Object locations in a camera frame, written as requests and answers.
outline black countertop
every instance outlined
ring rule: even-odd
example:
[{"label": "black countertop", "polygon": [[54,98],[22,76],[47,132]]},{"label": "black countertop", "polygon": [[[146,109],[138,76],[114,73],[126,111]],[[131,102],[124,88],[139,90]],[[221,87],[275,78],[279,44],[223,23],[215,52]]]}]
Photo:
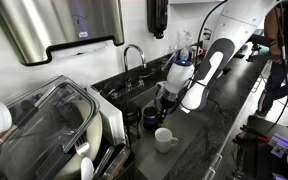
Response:
[{"label": "black countertop", "polygon": [[[130,96],[154,86],[157,81],[165,78],[159,71],[160,60],[150,62],[147,70],[135,68],[130,72],[130,77],[135,77],[132,81],[136,81],[138,72],[140,75],[146,75],[151,68],[157,68],[157,73],[145,80],[145,86],[131,92]],[[226,65],[226,68],[231,70],[217,79],[208,96],[210,101],[219,105],[214,115],[197,134],[164,179],[203,179],[265,63],[264,61],[247,62],[245,58],[232,58]],[[112,77],[95,84],[94,87],[103,90],[105,95],[116,86],[123,87],[123,77],[125,77],[123,74]],[[114,104],[114,102],[122,102],[123,100],[125,99],[112,100],[111,102]],[[146,178],[140,171],[136,170],[134,179]]]}]

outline coffee cup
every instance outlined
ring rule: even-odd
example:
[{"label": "coffee cup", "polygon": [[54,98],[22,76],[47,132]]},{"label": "coffee cup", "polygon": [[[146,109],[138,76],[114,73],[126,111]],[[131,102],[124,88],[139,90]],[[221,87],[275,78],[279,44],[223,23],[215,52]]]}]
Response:
[{"label": "coffee cup", "polygon": [[158,128],[158,109],[150,106],[143,110],[143,127],[148,131],[155,131]]},{"label": "coffee cup", "polygon": [[172,132],[167,128],[158,128],[155,131],[155,148],[160,153],[167,153],[178,142],[179,140],[173,137]]}]

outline backsplash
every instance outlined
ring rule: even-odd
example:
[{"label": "backsplash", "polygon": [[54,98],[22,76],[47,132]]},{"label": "backsplash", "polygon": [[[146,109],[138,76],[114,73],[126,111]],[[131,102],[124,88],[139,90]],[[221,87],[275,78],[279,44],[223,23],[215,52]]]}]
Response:
[{"label": "backsplash", "polygon": [[[165,37],[156,40],[148,32],[146,0],[121,0],[125,44],[115,47],[106,41],[104,48],[91,53],[64,58],[46,65],[25,67],[18,63],[19,55],[0,28],[0,101],[26,92],[55,76],[65,75],[81,86],[89,86],[124,72],[123,51],[128,44],[136,44],[144,51],[148,62],[169,53],[169,46],[179,43],[183,31],[190,31],[196,42],[206,14],[218,3],[197,3],[169,6]],[[212,28],[221,8],[210,16],[206,25]],[[129,69],[141,64],[138,52],[128,52]]]}]

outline bottle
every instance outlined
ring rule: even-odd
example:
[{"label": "bottle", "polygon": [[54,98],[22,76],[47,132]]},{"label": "bottle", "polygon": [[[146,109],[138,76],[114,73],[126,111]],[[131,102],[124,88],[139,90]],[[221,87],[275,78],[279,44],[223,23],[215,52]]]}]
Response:
[{"label": "bottle", "polygon": [[180,60],[181,61],[192,61],[192,49],[191,49],[191,43],[192,43],[192,36],[189,31],[185,32],[185,39],[184,39],[184,47],[180,51]]}]

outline soap dispenser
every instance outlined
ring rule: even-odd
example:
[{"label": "soap dispenser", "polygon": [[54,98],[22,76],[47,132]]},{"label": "soap dispenser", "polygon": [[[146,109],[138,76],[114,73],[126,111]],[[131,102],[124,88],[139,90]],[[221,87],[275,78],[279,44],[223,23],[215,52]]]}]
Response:
[{"label": "soap dispenser", "polygon": [[192,48],[191,48],[192,36],[189,31],[184,32],[185,32],[184,47],[180,51],[179,57],[181,61],[192,61]]},{"label": "soap dispenser", "polygon": [[168,0],[147,0],[147,24],[156,39],[164,37],[167,27]]}]

